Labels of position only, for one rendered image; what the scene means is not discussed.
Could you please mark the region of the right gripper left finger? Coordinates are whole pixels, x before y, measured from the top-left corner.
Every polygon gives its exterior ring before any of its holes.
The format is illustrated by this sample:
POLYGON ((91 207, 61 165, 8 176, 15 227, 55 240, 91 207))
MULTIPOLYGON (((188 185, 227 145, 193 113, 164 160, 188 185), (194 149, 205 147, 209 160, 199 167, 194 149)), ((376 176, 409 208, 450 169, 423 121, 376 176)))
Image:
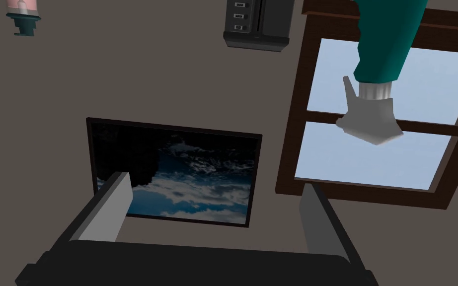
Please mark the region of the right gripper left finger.
POLYGON ((115 172, 52 246, 73 240, 115 242, 133 199, 128 172, 115 172))

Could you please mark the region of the black box with switches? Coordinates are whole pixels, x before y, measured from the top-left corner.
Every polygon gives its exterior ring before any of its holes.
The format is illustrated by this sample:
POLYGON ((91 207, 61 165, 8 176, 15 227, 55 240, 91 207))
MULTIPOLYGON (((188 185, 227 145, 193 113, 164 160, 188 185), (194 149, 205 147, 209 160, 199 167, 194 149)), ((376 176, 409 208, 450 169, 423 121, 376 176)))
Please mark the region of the black box with switches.
POLYGON ((289 44, 295 0, 227 0, 228 47, 281 52, 289 44))

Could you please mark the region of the dark brown framed window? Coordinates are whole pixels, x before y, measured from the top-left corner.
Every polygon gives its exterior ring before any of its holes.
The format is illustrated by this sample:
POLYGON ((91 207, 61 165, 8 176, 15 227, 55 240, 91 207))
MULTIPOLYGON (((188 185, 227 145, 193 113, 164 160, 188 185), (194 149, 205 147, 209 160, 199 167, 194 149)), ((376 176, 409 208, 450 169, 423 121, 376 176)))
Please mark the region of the dark brown framed window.
POLYGON ((458 11, 425 9, 394 85, 400 138, 372 145, 335 126, 340 78, 358 61, 352 0, 304 0, 299 57, 275 191, 305 184, 328 198, 445 210, 458 187, 458 11))

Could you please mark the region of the black framed sky picture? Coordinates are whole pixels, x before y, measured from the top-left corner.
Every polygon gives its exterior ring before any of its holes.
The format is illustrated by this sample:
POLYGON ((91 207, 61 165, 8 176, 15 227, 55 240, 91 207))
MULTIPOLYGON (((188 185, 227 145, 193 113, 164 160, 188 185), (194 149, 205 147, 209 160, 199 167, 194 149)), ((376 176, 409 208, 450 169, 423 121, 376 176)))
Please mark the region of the black framed sky picture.
POLYGON ((93 190, 130 177, 127 217, 248 228, 263 136, 86 119, 93 190))

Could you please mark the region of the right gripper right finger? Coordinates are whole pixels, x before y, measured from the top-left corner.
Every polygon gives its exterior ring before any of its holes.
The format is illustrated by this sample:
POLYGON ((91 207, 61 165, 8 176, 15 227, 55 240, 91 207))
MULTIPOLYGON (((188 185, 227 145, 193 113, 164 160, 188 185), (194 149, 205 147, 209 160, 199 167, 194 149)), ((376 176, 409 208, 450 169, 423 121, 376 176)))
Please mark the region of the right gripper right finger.
POLYGON ((357 270, 366 269, 331 203, 318 186, 304 184, 299 211, 309 253, 339 256, 357 270))

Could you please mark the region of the teal spray bottle white nozzle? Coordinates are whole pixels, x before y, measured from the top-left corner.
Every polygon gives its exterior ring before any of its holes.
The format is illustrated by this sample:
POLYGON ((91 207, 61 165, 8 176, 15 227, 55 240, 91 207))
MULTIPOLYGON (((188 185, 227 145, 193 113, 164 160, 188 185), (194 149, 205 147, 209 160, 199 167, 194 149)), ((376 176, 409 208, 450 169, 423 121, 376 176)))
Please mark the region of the teal spray bottle white nozzle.
POLYGON ((403 135, 393 110, 399 78, 428 0, 354 0, 359 8, 358 91, 343 77, 347 113, 336 121, 344 133, 373 145, 403 135))

